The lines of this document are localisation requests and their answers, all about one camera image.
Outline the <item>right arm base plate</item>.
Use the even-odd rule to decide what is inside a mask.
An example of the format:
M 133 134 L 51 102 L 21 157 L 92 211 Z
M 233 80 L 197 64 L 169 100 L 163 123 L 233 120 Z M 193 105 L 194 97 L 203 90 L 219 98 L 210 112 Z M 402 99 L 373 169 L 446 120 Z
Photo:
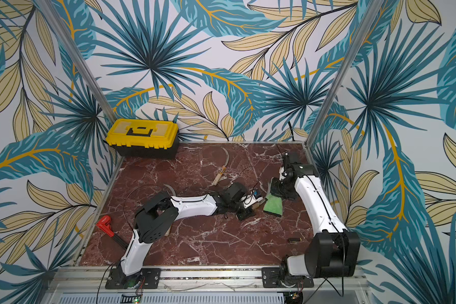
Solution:
M 264 288 L 312 288 L 314 281 L 309 276 L 294 276 L 281 267 L 262 267 Z

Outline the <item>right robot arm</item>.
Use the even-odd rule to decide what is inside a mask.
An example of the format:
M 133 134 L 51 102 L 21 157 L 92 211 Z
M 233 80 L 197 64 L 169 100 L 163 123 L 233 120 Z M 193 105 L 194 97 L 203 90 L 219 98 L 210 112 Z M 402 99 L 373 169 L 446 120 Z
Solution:
M 293 285 L 298 279 L 352 277 L 360 238 L 336 215 L 315 167 L 301 163 L 296 153 L 285 153 L 279 177 L 271 181 L 270 193 L 281 200 L 301 199 L 314 233 L 304 254 L 287 257 L 281 262 L 279 280 Z

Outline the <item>green rag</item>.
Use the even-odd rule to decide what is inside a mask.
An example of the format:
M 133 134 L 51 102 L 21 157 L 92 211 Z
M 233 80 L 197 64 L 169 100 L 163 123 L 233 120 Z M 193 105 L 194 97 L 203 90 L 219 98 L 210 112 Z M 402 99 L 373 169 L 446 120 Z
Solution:
M 268 194 L 265 199 L 266 199 L 266 202 L 263 207 L 263 211 L 269 215 L 273 215 L 276 217 L 282 217 L 282 213 L 283 213 L 282 198 Z

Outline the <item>sickle labelled handle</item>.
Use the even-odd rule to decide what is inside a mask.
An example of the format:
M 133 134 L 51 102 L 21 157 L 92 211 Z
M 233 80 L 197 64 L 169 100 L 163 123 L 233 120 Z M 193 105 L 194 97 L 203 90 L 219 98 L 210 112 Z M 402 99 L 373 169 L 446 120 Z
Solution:
M 212 182 L 212 186 L 218 185 L 218 183 L 221 180 L 224 172 L 226 171 L 227 165 L 229 163 L 229 158 L 230 158 L 229 152 L 225 148 L 222 148 L 222 150 L 225 152 L 225 162 L 224 162 L 224 165 L 221 167 L 220 171 L 215 176 L 215 179 Z

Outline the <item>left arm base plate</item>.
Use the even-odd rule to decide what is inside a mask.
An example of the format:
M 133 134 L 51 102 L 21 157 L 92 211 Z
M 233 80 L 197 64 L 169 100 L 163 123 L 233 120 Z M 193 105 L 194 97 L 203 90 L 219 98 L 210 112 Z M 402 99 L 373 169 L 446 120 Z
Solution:
M 110 271 L 106 281 L 107 290 L 155 290 L 160 280 L 161 269 L 142 268 L 140 272 L 126 276 L 118 266 Z

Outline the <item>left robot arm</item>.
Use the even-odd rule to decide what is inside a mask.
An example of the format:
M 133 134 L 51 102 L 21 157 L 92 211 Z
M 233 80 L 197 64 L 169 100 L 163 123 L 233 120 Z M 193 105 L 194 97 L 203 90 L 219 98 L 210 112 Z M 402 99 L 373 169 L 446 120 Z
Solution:
M 253 205 L 262 201 L 257 189 L 235 182 L 221 192 L 209 191 L 205 195 L 179 197 L 161 191 L 136 212 L 132 238 L 120 268 L 124 276 L 137 275 L 152 244 L 163 238 L 172 224 L 181 219 L 197 216 L 235 214 L 243 221 L 254 215 Z

